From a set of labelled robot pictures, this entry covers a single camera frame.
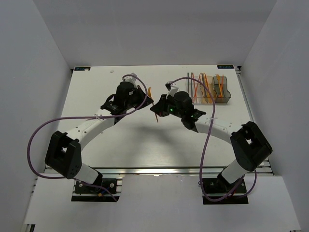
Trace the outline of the red chopstick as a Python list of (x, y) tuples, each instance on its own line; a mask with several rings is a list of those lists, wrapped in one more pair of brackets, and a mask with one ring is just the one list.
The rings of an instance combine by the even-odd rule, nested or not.
[[(201, 81), (201, 74), (199, 74), (199, 76), (198, 76), (198, 81)], [(200, 83), (198, 82), (197, 84), (194, 84), (194, 87), (195, 87), (195, 97), (197, 98), (197, 92), (198, 92), (198, 88), (199, 88), (199, 85), (200, 85)]]

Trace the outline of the dark blue chopstick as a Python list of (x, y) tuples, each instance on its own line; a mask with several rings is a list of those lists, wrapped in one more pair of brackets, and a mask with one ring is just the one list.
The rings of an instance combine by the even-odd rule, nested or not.
[[(191, 78), (191, 73), (187, 73), (187, 77), (190, 77)], [(190, 97), (192, 97), (192, 82), (191, 82), (191, 79), (188, 79), (187, 80), (187, 88), (188, 88), (188, 94)]]

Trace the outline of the red plastic knife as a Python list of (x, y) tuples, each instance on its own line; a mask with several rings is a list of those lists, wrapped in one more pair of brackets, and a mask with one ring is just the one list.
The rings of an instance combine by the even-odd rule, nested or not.
[(206, 85), (207, 85), (207, 89), (208, 89), (209, 101), (210, 101), (210, 103), (212, 103), (211, 92), (210, 92), (210, 87), (209, 87), (207, 75), (206, 75), (206, 73), (204, 73), (204, 74), (205, 74), (205, 81), (206, 81)]

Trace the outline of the red plastic fork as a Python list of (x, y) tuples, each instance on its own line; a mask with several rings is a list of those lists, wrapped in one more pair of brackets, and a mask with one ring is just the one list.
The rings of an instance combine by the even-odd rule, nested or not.
[(216, 93), (214, 91), (213, 78), (207, 77), (207, 79), (208, 79), (208, 83), (209, 83), (209, 87), (210, 87), (210, 92), (211, 92), (212, 98), (215, 99), (216, 98)]

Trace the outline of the orange plastic fork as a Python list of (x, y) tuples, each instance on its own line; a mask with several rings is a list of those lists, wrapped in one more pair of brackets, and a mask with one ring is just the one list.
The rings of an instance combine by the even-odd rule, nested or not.
[(220, 90), (220, 97), (223, 97), (224, 96), (223, 95), (223, 86), (222, 86), (223, 79), (218, 74), (216, 75), (216, 77), (217, 77), (217, 81), (218, 81), (218, 87), (219, 87), (219, 90)]

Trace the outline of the dark grey chopstick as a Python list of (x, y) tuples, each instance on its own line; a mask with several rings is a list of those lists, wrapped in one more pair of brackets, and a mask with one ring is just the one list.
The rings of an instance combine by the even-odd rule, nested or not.
[(191, 82), (192, 82), (192, 96), (193, 98), (195, 98), (195, 87), (194, 87), (194, 84), (195, 84), (195, 75), (193, 72), (191, 72)]

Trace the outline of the orange plastic knife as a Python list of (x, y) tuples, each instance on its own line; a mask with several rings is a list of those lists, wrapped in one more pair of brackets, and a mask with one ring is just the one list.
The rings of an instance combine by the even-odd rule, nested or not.
[(205, 81), (205, 86), (207, 87), (207, 98), (210, 97), (210, 94), (209, 94), (209, 86), (208, 86), (208, 80), (207, 80), (207, 76), (206, 76), (206, 73), (204, 73), (204, 81)]

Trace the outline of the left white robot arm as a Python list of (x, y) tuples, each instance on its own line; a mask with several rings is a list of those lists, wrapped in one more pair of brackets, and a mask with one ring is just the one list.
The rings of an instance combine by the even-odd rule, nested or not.
[(128, 110), (142, 109), (153, 102), (140, 86), (121, 82), (116, 93), (106, 99), (93, 119), (66, 132), (56, 131), (51, 136), (45, 164), (66, 179), (85, 182), (85, 187), (92, 193), (100, 191), (103, 175), (82, 163), (82, 150), (100, 133), (118, 123)]

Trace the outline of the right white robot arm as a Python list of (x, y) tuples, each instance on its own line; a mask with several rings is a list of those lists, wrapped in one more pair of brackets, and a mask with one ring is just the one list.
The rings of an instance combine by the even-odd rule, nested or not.
[(163, 94), (150, 109), (159, 117), (176, 116), (187, 129), (214, 136), (232, 146), (235, 159), (217, 176), (216, 185), (222, 192), (228, 193), (234, 189), (238, 179), (247, 172), (253, 172), (273, 152), (257, 124), (249, 121), (234, 125), (215, 119), (196, 109), (188, 93), (184, 91), (173, 96)]

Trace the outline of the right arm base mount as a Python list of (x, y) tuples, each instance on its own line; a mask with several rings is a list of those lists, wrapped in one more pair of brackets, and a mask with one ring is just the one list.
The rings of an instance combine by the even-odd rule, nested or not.
[[(220, 197), (223, 197), (226, 195), (236, 184), (236, 182), (231, 185), (230, 187), (226, 188), (223, 184), (219, 183), (217, 178), (203, 178), (203, 187), (208, 195), (209, 198), (212, 199), (218, 199)], [(220, 205), (220, 204), (248, 204), (248, 197), (244, 196), (240, 198), (240, 196), (247, 193), (247, 188), (245, 185), (245, 181), (242, 179), (241, 183), (238, 185), (238, 187), (230, 193), (225, 199), (218, 201), (218, 202), (212, 202), (205, 198), (205, 196), (202, 196), (203, 204), (204, 205)]]

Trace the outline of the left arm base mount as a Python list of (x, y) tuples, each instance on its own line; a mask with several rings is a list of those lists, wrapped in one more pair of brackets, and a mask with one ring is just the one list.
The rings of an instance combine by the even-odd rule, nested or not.
[(115, 203), (122, 191), (122, 177), (115, 174), (104, 175), (101, 186), (94, 188), (75, 180), (72, 190), (72, 202)]

